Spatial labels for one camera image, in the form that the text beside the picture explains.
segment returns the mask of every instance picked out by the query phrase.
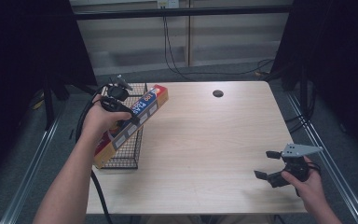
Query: wire basket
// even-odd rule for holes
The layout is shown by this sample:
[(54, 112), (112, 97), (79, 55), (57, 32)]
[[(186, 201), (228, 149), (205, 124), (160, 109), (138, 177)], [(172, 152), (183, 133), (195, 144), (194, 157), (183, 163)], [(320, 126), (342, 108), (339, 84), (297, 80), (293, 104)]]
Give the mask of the wire basket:
[[(126, 107), (131, 107), (147, 92), (146, 84), (131, 83), (130, 86), (133, 88), (129, 91), (130, 96), (125, 102), (121, 102)], [(134, 133), (101, 169), (138, 169), (143, 130), (144, 127)]]

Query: wooden table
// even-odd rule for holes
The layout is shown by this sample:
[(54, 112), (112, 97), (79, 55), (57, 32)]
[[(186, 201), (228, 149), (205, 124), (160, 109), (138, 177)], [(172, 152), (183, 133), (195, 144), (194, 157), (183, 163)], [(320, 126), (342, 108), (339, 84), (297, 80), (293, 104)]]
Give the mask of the wooden table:
[[(159, 85), (170, 99), (144, 126), (139, 169), (94, 168), (111, 214), (306, 212), (292, 186), (273, 189), (255, 178), (254, 170), (280, 171), (283, 161), (266, 151), (292, 142), (268, 83)], [(87, 213), (103, 213), (92, 181)]]

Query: human hand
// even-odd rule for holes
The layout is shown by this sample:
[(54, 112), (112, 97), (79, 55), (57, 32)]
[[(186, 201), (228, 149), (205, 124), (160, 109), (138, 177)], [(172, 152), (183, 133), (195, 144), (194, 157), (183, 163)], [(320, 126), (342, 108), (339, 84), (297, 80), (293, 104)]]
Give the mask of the human hand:
[[(311, 162), (308, 157), (304, 157), (305, 162)], [(319, 173), (310, 169), (309, 178), (305, 182), (299, 181), (295, 176), (283, 171), (282, 177), (292, 184), (304, 202), (305, 209), (311, 214), (317, 214), (321, 209), (325, 209), (328, 203), (324, 197), (322, 179)]]
[(94, 106), (91, 107), (83, 122), (83, 130), (81, 136), (100, 140), (103, 133), (109, 130), (118, 120), (127, 120), (131, 118), (128, 112), (109, 112), (102, 108), (100, 100), (102, 96), (96, 95), (93, 99)]

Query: cardboard box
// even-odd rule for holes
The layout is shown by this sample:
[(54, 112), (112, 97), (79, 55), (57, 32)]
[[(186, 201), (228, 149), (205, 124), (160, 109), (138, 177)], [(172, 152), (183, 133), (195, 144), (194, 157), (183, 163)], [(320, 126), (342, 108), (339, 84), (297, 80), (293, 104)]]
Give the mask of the cardboard box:
[(125, 121), (122, 127), (106, 132), (99, 142), (94, 154), (94, 166), (98, 169), (115, 156), (116, 152), (123, 144), (130, 139), (146, 121), (158, 111), (165, 102), (168, 101), (168, 90), (165, 87), (154, 85), (144, 94), (131, 110), (140, 119), (138, 124), (133, 124), (129, 120)]

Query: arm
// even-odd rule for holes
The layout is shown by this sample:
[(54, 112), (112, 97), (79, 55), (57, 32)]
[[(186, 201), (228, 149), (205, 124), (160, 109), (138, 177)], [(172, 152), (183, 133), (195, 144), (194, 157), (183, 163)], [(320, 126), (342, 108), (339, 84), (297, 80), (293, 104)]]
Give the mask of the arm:
[(83, 131), (68, 160), (48, 189), (34, 223), (81, 223), (89, 199), (90, 174), (95, 148), (114, 122), (129, 119), (130, 113), (107, 112), (98, 102), (87, 114)]
[[(310, 162), (310, 159), (307, 157), (305, 157), (305, 160)], [(298, 190), (305, 209), (315, 217), (318, 224), (341, 223), (324, 197), (322, 179), (317, 171), (310, 169), (310, 176), (305, 182), (299, 181), (285, 171), (282, 172), (282, 177)]]

